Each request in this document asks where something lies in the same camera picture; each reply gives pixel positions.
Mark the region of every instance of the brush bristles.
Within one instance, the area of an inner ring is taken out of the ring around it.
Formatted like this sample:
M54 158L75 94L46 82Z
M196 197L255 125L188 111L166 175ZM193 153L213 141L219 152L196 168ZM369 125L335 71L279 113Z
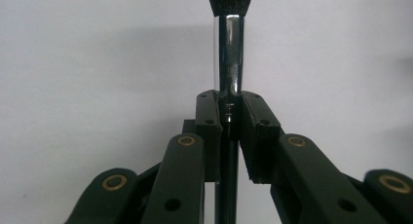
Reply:
M251 0L209 0L215 17L240 15L245 16Z

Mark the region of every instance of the white background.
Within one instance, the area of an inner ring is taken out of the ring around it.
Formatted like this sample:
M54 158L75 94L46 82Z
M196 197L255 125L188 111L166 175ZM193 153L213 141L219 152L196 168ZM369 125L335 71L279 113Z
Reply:
M412 16L413 0L252 0L244 90L343 172L413 177ZM63 223L101 172L161 161L213 88L212 22L208 0L0 0L0 223ZM240 160L238 223L279 222L269 189Z

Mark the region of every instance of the brush ferrule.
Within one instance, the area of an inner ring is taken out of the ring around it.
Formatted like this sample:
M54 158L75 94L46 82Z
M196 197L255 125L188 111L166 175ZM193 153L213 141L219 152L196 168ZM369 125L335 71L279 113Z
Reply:
M233 122L238 118L234 114L242 94L244 17L216 17L213 35L215 90L221 96L221 111L225 112L223 122Z

